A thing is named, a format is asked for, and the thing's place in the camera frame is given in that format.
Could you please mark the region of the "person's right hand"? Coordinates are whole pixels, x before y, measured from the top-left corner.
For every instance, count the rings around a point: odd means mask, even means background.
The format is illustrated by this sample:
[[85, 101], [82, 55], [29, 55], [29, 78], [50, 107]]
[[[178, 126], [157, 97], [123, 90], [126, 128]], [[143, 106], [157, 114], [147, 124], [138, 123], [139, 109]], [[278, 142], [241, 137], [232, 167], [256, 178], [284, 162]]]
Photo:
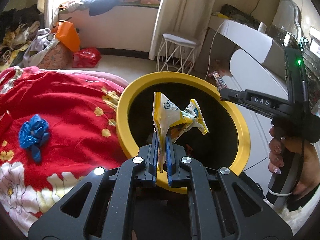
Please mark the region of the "person's right hand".
[[313, 146], [319, 135], [310, 131], [270, 129], [267, 200], [277, 208], [290, 211], [303, 207], [319, 188], [319, 157]]

